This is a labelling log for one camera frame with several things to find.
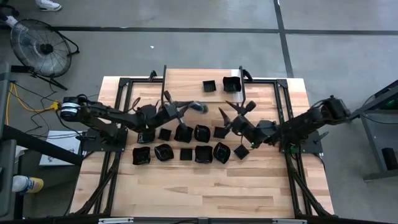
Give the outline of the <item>wooden shelf with black legs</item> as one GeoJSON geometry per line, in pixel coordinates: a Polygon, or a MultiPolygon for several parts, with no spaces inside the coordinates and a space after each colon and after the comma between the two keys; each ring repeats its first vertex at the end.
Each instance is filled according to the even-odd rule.
{"type": "Polygon", "coordinates": [[[171,94],[175,101],[198,101],[208,106],[210,116],[220,117],[218,108],[228,115],[235,114],[226,103],[238,103],[246,99],[245,87],[240,69],[206,69],[206,68],[167,68],[164,75],[164,90],[171,94]],[[240,92],[227,93],[223,90],[224,77],[239,77],[242,89],[240,92]],[[216,91],[203,91],[203,81],[214,80],[216,91]]]}

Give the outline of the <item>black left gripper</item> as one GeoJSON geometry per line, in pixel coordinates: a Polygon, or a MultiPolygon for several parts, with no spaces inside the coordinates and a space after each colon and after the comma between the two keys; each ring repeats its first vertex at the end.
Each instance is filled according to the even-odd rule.
{"type": "Polygon", "coordinates": [[[195,101],[174,101],[168,91],[163,92],[163,96],[169,102],[168,105],[163,104],[161,111],[164,114],[167,123],[173,119],[177,119],[179,124],[186,125],[182,118],[185,112],[190,109],[199,109],[199,104],[195,101]]]}

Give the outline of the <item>black aluminium table frame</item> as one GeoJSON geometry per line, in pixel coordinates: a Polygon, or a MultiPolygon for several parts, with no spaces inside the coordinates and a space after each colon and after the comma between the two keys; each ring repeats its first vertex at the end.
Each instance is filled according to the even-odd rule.
{"type": "MultiPolygon", "coordinates": [[[[161,83],[131,82],[131,79],[147,81],[147,78],[104,77],[98,101],[115,106],[119,88],[122,89],[120,108],[124,109],[126,92],[131,88],[131,103],[141,97],[138,106],[155,104],[160,99],[161,83]]],[[[246,101],[253,100],[257,107],[246,117],[257,124],[261,119],[279,122],[280,109],[274,93],[279,84],[281,107],[284,118],[298,116],[309,107],[307,93],[302,78],[286,78],[292,109],[288,112],[282,84],[245,83],[246,101]]],[[[197,124],[222,126],[222,117],[198,114],[189,110],[184,122],[194,128],[197,124]]],[[[179,218],[293,218],[292,195],[285,163],[285,156],[277,146],[262,145],[249,153],[243,160],[234,154],[240,145],[240,137],[229,133],[225,139],[211,137],[209,143],[190,144],[174,141],[176,120],[165,125],[172,130],[170,141],[157,139],[152,144],[137,144],[137,134],[130,131],[127,146],[121,154],[118,175],[114,184],[111,209],[113,217],[179,217],[179,218]],[[231,149],[231,157],[226,164],[213,159],[211,164],[194,161],[195,146],[215,147],[222,142],[231,149]],[[154,147],[168,144],[174,150],[174,159],[161,162],[154,154],[154,147]],[[132,164],[132,151],[136,147],[150,147],[150,164],[132,164]],[[192,148],[191,161],[180,160],[181,148],[192,148]]],[[[70,211],[77,212],[89,199],[99,184],[104,152],[94,152],[82,163],[77,187],[70,211]]],[[[329,213],[334,213],[326,181],[325,171],[320,160],[311,155],[303,155],[303,168],[308,188],[329,213]]]]}

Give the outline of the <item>silver metal bracket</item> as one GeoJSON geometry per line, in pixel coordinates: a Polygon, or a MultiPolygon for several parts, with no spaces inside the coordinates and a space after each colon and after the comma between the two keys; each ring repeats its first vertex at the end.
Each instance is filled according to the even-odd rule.
{"type": "Polygon", "coordinates": [[[98,224],[132,224],[134,219],[131,217],[100,218],[98,224]]]}
{"type": "Polygon", "coordinates": [[[300,219],[273,219],[272,224],[308,224],[306,220],[300,219]]]}

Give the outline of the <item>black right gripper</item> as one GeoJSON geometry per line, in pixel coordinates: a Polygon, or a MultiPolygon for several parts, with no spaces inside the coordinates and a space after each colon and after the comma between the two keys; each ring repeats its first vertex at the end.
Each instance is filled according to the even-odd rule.
{"type": "Polygon", "coordinates": [[[232,103],[229,101],[226,101],[226,103],[229,104],[238,115],[231,121],[228,115],[221,108],[218,108],[223,119],[224,127],[229,126],[233,133],[240,136],[244,136],[245,132],[252,131],[255,128],[254,125],[245,117],[248,112],[251,112],[256,107],[255,102],[250,101],[245,107],[240,106],[238,103],[232,103]]]}

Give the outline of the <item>black leaf shaped plate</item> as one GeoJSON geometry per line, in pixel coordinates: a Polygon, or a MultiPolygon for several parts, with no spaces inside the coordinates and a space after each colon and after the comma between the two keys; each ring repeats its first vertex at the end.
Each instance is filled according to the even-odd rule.
{"type": "Polygon", "coordinates": [[[213,150],[213,157],[217,161],[220,161],[222,164],[227,163],[230,155],[231,155],[230,148],[227,145],[223,144],[222,142],[219,142],[213,150]]]}
{"type": "Polygon", "coordinates": [[[188,106],[190,109],[200,112],[201,114],[207,114],[207,112],[208,112],[207,105],[204,103],[200,103],[198,101],[193,101],[188,106]]]}

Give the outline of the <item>gray metal cart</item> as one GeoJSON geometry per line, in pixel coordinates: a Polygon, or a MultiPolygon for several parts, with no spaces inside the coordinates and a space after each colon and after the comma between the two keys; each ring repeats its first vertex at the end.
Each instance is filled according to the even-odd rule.
{"type": "Polygon", "coordinates": [[[359,118],[377,162],[378,171],[367,174],[363,180],[398,177],[398,169],[387,170],[382,149],[393,148],[398,160],[398,80],[371,95],[354,111],[350,120],[359,118]]]}

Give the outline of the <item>black wavy square plate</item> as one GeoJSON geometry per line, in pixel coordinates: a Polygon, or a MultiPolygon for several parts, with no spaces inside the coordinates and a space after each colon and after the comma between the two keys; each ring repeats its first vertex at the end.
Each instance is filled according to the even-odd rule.
{"type": "Polygon", "coordinates": [[[174,140],[189,143],[192,140],[193,128],[179,124],[176,128],[174,140]]]}
{"type": "Polygon", "coordinates": [[[151,160],[150,147],[134,148],[132,151],[133,161],[135,166],[149,164],[151,160]]]}

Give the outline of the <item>gray side desk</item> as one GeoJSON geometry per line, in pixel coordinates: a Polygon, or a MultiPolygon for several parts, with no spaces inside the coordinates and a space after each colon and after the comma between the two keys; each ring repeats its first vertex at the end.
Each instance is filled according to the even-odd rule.
{"type": "Polygon", "coordinates": [[[16,152],[15,140],[3,139],[10,78],[10,65],[0,63],[0,218],[6,216],[10,211],[16,152]]]}

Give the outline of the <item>black diagonal support beam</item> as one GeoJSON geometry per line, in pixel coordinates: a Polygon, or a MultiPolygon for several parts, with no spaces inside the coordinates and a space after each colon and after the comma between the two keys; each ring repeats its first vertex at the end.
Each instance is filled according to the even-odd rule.
{"type": "Polygon", "coordinates": [[[16,140],[18,146],[28,148],[55,159],[69,162],[73,165],[80,166],[83,161],[83,157],[78,154],[74,154],[64,148],[58,147],[39,138],[35,138],[8,125],[4,125],[2,128],[1,139],[16,140]]]}

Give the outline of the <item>white printed box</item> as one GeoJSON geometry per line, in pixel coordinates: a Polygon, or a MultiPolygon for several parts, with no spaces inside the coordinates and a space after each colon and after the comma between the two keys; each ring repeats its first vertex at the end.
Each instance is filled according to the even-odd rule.
{"type": "MultiPolygon", "coordinates": [[[[74,154],[80,153],[80,141],[76,138],[77,134],[73,131],[49,131],[47,142],[61,147],[74,154]]],[[[41,155],[40,166],[72,166],[71,163],[55,159],[44,154],[41,155]]]]}

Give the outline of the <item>black floor fan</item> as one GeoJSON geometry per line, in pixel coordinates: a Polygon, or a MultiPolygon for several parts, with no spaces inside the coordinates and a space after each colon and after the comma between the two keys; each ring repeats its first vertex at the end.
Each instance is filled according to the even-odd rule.
{"type": "Polygon", "coordinates": [[[36,19],[23,19],[11,29],[10,44],[20,65],[12,65],[13,73],[28,73],[51,85],[66,90],[55,79],[66,74],[79,46],[58,29],[36,19]]]}

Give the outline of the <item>black box on cart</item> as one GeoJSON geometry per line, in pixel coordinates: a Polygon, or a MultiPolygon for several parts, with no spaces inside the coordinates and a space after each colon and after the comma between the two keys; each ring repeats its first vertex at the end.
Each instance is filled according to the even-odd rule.
{"type": "Polygon", "coordinates": [[[382,155],[386,164],[387,170],[398,169],[398,160],[393,148],[386,147],[382,149],[382,155]]]}

